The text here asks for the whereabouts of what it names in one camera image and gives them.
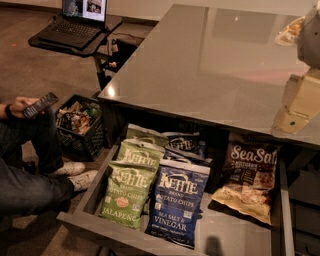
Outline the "person's hand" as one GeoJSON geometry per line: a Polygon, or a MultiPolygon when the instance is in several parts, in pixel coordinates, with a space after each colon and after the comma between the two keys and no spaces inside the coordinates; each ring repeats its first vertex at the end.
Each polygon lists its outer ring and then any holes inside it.
{"type": "Polygon", "coordinates": [[[29,98],[29,97],[17,97],[10,106],[11,114],[17,118],[24,118],[23,111],[36,103],[38,98],[29,98]]]}

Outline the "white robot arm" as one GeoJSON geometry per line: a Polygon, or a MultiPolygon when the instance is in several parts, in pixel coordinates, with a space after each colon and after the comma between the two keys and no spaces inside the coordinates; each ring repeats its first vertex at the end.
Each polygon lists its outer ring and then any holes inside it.
{"type": "Polygon", "coordinates": [[[309,69],[291,75],[273,128],[296,134],[320,113],[320,1],[305,15],[284,27],[275,37],[280,46],[297,46],[297,57],[309,69]]]}

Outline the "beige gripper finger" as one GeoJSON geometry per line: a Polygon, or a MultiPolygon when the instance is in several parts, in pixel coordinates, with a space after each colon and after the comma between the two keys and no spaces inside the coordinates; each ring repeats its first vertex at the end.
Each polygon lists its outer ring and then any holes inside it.
{"type": "Polygon", "coordinates": [[[290,113],[287,109],[281,108],[275,116],[273,128],[278,131],[296,134],[308,123],[309,120],[302,115],[290,113]]]}

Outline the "person's forearm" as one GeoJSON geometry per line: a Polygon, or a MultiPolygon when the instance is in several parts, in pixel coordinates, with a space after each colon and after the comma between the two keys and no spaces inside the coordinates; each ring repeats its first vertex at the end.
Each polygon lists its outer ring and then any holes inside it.
{"type": "Polygon", "coordinates": [[[7,119],[8,116],[6,114],[7,104],[0,103],[0,120],[7,119]]]}

